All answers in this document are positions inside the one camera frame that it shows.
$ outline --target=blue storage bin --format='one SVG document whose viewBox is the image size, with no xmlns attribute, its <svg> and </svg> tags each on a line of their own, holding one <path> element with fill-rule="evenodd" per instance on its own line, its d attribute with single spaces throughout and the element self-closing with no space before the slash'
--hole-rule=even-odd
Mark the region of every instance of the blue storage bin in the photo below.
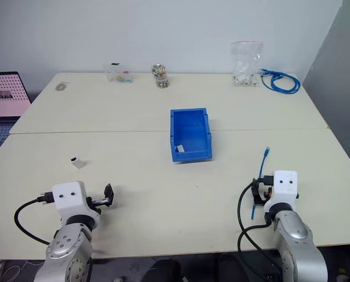
<svg viewBox="0 0 350 282">
<path fill-rule="evenodd" d="M 211 159 L 206 108 L 171 110 L 170 144 L 173 162 Z"/>
</svg>

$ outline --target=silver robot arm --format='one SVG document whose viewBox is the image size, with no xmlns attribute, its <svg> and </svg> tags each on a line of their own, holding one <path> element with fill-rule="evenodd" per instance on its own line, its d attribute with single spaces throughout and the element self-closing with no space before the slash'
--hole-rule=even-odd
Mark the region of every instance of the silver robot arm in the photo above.
<svg viewBox="0 0 350 282">
<path fill-rule="evenodd" d="M 278 170 L 265 202 L 265 221 L 274 222 L 274 240 L 282 258 L 284 282 L 327 282 L 328 271 L 311 229 L 296 212 L 297 173 Z"/>
<path fill-rule="evenodd" d="M 92 230 L 98 226 L 101 213 L 96 207 L 111 205 L 111 185 L 106 186 L 105 198 L 99 201 L 86 197 L 82 182 L 55 185 L 52 193 L 62 216 L 62 228 L 48 245 L 45 263 L 34 282 L 85 282 L 86 265 L 93 251 Z"/>
</svg>

